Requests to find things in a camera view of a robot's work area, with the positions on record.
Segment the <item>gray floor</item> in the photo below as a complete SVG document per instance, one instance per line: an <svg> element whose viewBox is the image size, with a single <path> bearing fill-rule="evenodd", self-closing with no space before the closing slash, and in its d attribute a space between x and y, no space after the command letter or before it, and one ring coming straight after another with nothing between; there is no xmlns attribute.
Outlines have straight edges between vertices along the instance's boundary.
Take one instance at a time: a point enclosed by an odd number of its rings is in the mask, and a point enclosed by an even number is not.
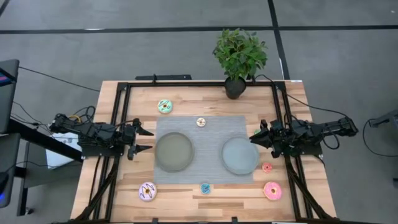
<svg viewBox="0 0 398 224"><path fill-rule="evenodd" d="M281 26L398 24L398 2L391 0L275 0ZM172 26L268 26L267 1L11 0L0 29L90 29ZM218 32L151 34L0 35L0 60L71 82L99 88L102 80L132 80L137 75L189 73L194 79L220 79L223 71L211 55ZM258 32L268 44L264 71L281 79L274 34ZM312 105L342 111L359 129L368 118L397 109L398 30L282 32L291 79L304 81ZM56 113L95 105L98 94L20 70L15 101L35 118L49 122ZM20 108L14 112L23 116ZM337 115L312 110L316 122ZM369 129L377 152L398 154L398 132ZM397 223L398 158L371 154L361 135L340 138L337 151L324 149L337 214L345 220ZM78 179L30 189L28 206L36 213L15 217L12 203L0 210L1 223L65 221ZM15 180L15 189L19 189Z"/></svg>

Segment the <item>small donut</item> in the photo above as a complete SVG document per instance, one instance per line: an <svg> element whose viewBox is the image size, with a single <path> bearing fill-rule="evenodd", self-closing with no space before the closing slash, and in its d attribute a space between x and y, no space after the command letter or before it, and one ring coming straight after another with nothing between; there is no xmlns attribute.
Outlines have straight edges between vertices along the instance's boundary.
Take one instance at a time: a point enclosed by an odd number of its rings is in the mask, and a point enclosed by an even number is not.
<svg viewBox="0 0 398 224"><path fill-rule="evenodd" d="M270 164L269 162L265 162L262 164L262 171L269 173L272 170L272 164Z"/></svg>
<svg viewBox="0 0 398 224"><path fill-rule="evenodd" d="M206 125L206 120L204 118L198 118L197 119L197 125L199 127L204 127Z"/></svg>
<svg viewBox="0 0 398 224"><path fill-rule="evenodd" d="M279 200L282 197L282 189L275 182L268 182L264 186L264 194L269 200Z"/></svg>
<svg viewBox="0 0 398 224"><path fill-rule="evenodd" d="M210 184L206 184L206 183L201 184L201 186L200 186L200 192L201 192L202 194L210 194L210 192L211 192Z"/></svg>
<svg viewBox="0 0 398 224"><path fill-rule="evenodd" d="M162 114L168 114L173 110L173 103L170 100L160 100L157 104L157 109Z"/></svg>
<svg viewBox="0 0 398 224"><path fill-rule="evenodd" d="M156 196L156 186L154 183L145 182L143 183L138 190L139 198L145 202L150 202Z"/></svg>

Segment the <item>green leaves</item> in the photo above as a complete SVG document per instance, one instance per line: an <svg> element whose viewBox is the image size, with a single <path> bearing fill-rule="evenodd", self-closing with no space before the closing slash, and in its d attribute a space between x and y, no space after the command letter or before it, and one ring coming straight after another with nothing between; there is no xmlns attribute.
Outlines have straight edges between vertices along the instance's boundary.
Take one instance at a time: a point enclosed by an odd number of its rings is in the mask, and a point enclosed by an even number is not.
<svg viewBox="0 0 398 224"><path fill-rule="evenodd" d="M232 32L223 30L213 51L225 69L224 74L232 79L254 76L257 69L263 69L267 61L267 54L263 51L267 48L266 43L259 42L256 32L243 32L244 35L241 35L239 29Z"/></svg>

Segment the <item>green donut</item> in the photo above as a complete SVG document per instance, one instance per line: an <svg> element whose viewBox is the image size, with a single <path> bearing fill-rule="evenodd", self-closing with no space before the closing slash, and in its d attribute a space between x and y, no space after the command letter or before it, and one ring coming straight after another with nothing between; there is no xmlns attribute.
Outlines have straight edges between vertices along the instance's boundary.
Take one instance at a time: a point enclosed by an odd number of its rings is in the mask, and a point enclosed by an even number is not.
<svg viewBox="0 0 398 224"><path fill-rule="evenodd" d="M173 110L173 103L170 100L160 100L157 109L163 114L168 114Z"/></svg>

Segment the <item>table leg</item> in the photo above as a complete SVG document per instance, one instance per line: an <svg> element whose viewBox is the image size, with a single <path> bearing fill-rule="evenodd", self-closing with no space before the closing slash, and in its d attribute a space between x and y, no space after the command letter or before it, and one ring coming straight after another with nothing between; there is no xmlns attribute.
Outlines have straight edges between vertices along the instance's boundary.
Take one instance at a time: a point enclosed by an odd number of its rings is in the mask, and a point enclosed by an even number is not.
<svg viewBox="0 0 398 224"><path fill-rule="evenodd" d="M32 128L27 127L24 124L14 121L13 119L9 120L7 132L19 133L23 139L29 142L71 158L74 161L83 162L83 159L81 158L81 152L79 150L57 141L54 138L48 137Z"/></svg>

